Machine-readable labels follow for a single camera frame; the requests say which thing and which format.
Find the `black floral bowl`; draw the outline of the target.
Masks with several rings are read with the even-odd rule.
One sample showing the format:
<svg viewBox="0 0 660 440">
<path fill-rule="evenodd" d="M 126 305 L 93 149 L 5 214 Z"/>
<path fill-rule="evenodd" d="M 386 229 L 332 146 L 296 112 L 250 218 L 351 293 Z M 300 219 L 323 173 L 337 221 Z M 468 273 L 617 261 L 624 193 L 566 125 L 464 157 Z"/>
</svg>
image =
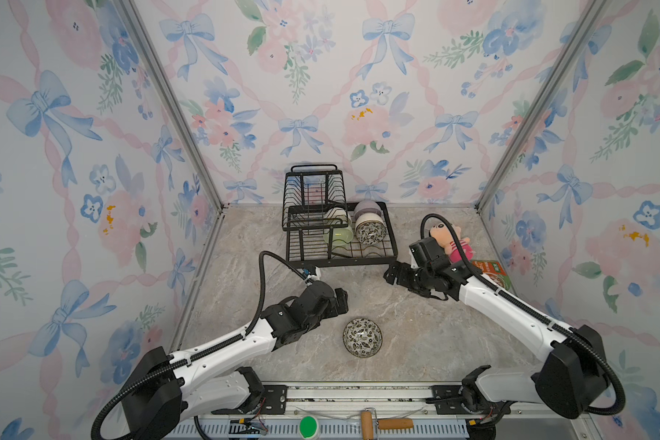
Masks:
<svg viewBox="0 0 660 440">
<path fill-rule="evenodd" d="M 368 318 L 353 319 L 343 330 L 344 346 L 356 358 L 374 357 L 381 350 L 382 342 L 381 328 Z"/>
<path fill-rule="evenodd" d="M 365 246 L 372 246 L 384 240 L 388 229 L 381 220 L 369 219 L 357 223 L 355 236 L 357 241 Z"/>
</svg>

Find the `light green bowl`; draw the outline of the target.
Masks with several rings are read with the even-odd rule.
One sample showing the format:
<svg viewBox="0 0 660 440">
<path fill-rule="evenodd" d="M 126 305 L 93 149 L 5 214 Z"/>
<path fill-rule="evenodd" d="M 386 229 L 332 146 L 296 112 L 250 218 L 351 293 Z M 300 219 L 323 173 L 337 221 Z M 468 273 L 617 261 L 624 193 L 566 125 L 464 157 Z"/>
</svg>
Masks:
<svg viewBox="0 0 660 440">
<path fill-rule="evenodd" d="M 348 227 L 332 227 L 328 230 L 327 242 L 332 250 L 350 250 L 353 239 L 354 230 L 350 225 Z"/>
</svg>

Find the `black wire dish rack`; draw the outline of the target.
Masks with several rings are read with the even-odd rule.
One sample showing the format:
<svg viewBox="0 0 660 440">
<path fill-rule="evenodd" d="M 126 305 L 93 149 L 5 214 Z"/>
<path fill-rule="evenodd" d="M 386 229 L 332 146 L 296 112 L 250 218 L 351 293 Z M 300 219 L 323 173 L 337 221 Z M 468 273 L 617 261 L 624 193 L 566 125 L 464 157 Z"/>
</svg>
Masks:
<svg viewBox="0 0 660 440">
<path fill-rule="evenodd" d="M 285 174 L 282 230 L 294 267 L 390 264 L 398 248 L 386 203 L 346 197 L 333 164 L 293 165 Z"/>
</svg>

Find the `cream speckled bowl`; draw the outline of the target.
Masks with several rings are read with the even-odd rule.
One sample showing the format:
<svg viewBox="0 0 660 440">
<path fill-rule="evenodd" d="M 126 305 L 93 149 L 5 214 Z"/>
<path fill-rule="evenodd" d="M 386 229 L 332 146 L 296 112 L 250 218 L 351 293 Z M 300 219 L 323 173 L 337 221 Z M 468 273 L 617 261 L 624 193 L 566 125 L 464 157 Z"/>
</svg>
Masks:
<svg viewBox="0 0 660 440">
<path fill-rule="evenodd" d="M 324 224 L 327 227 L 347 227 L 349 225 L 348 211 L 343 207 L 333 207 L 324 213 Z"/>
</svg>

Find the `lavender bowl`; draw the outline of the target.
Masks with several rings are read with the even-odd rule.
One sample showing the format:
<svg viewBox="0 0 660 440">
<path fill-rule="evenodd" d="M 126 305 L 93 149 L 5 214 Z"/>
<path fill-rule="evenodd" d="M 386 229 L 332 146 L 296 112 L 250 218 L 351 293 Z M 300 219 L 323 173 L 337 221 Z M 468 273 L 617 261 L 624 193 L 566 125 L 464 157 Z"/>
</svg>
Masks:
<svg viewBox="0 0 660 440">
<path fill-rule="evenodd" d="M 373 200 L 363 200 L 357 203 L 353 211 L 355 218 L 359 218 L 364 214 L 374 214 L 379 216 L 381 213 L 381 207 L 377 202 L 374 202 Z"/>
</svg>

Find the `cream white bowl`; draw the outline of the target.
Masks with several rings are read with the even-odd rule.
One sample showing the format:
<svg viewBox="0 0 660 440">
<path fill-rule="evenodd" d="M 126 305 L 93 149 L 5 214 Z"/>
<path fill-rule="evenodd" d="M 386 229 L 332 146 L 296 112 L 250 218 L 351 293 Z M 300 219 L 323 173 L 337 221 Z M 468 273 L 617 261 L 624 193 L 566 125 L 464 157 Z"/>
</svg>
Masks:
<svg viewBox="0 0 660 440">
<path fill-rule="evenodd" d="M 375 214 L 374 212 L 365 212 L 355 219 L 356 227 L 372 223 L 385 225 L 383 217 L 380 214 Z"/>
</svg>

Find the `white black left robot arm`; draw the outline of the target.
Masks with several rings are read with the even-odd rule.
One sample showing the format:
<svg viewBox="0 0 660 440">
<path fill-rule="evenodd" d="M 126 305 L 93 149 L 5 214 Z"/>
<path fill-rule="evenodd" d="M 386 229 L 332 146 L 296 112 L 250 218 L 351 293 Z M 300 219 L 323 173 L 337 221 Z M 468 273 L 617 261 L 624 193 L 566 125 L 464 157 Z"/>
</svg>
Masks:
<svg viewBox="0 0 660 440">
<path fill-rule="evenodd" d="M 246 414 L 264 387 L 247 361 L 297 342 L 329 318 L 348 312 L 348 293 L 308 285 L 260 313 L 258 321 L 206 344 L 172 354 L 147 352 L 118 392 L 128 439 L 161 439 L 181 421 L 215 412 Z"/>
</svg>

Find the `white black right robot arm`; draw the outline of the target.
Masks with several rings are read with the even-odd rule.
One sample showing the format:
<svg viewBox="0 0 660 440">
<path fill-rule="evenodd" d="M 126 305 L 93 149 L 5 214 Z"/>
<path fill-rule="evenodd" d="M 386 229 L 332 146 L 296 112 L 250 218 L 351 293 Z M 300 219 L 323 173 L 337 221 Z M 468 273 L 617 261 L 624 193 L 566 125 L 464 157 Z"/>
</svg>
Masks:
<svg viewBox="0 0 660 440">
<path fill-rule="evenodd" d="M 423 298 L 453 299 L 480 312 L 518 339 L 538 363 L 525 370 L 475 368 L 456 402 L 473 414 L 500 403 L 537 403 L 566 419 L 616 415 L 626 405 L 623 385 L 607 362 L 600 334 L 550 318 L 502 289 L 471 263 L 413 267 L 394 262 L 383 278 Z"/>
</svg>

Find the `green red soup packet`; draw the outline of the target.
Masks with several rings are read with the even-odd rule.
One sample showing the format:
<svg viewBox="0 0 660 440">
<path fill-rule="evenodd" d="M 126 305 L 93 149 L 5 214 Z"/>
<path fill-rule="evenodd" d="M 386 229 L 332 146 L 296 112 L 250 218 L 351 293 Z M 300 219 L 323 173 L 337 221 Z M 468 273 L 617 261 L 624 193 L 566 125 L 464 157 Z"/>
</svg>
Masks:
<svg viewBox="0 0 660 440">
<path fill-rule="evenodd" d="M 494 283 L 502 287 L 502 289 L 506 289 L 510 292 L 513 291 L 511 278 L 500 262 L 497 260 L 473 260 L 472 263 L 481 269 L 486 276 L 491 278 Z"/>
</svg>

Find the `green round button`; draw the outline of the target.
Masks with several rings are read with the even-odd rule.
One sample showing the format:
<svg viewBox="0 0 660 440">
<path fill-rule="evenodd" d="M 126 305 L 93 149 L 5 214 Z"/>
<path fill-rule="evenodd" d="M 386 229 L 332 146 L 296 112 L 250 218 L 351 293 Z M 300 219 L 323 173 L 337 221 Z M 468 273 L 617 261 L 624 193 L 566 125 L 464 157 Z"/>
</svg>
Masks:
<svg viewBox="0 0 660 440">
<path fill-rule="evenodd" d="M 303 440 L 314 440 L 320 435 L 319 421 L 315 416 L 304 416 L 298 425 L 298 433 Z"/>
</svg>

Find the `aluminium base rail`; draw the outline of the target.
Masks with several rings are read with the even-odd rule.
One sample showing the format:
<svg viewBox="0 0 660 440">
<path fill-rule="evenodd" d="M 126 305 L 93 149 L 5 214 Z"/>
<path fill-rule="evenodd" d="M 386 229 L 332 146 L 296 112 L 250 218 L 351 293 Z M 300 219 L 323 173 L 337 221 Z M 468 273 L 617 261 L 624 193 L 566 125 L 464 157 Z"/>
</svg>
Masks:
<svg viewBox="0 0 660 440">
<path fill-rule="evenodd" d="M 500 404 L 473 414 L 455 399 L 453 383 L 262 383 L 258 407 L 246 414 L 212 412 L 181 421 L 161 439 L 302 439 L 298 425 L 314 416 L 317 439 L 362 439 L 360 413 L 410 418 L 414 429 L 381 431 L 378 439 L 598 439 L 587 416 L 563 419 L 531 403 Z"/>
</svg>

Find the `wooden handled tool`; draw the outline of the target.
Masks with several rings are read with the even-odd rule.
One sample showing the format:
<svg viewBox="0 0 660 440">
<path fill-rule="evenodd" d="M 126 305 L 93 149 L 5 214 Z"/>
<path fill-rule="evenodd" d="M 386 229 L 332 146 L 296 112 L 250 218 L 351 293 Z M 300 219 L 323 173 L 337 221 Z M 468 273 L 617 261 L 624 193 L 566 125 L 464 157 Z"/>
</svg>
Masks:
<svg viewBox="0 0 660 440">
<path fill-rule="evenodd" d="M 400 431 L 414 429 L 410 418 L 377 418 L 374 409 L 365 409 L 360 413 L 360 430 L 363 440 L 378 439 L 381 431 Z"/>
</svg>

